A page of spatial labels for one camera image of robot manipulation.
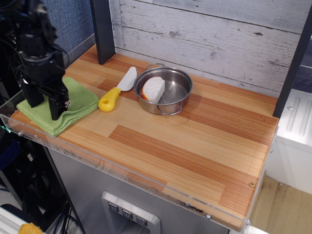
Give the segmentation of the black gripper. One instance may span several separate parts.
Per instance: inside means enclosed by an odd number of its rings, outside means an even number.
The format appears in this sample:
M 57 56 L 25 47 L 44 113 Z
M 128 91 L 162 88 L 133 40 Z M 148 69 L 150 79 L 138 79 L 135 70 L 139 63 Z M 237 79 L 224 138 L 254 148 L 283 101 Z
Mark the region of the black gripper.
M 58 120 L 70 105 L 68 90 L 62 82 L 66 68 L 63 53 L 64 50 L 49 50 L 39 56 L 22 53 L 23 95 L 31 108 L 40 105 L 44 95 L 48 96 L 52 120 Z

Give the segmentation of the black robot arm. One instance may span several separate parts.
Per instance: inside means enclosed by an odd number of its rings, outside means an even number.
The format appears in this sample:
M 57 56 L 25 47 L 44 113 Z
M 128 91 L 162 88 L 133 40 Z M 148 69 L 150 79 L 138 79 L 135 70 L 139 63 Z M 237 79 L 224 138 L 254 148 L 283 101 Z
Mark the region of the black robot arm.
M 52 120 L 57 120 L 70 105 L 63 54 L 55 44 L 56 29 L 50 23 L 47 8 L 40 0 L 2 0 L 0 16 L 18 36 L 21 48 L 20 85 L 31 107 L 48 97 Z

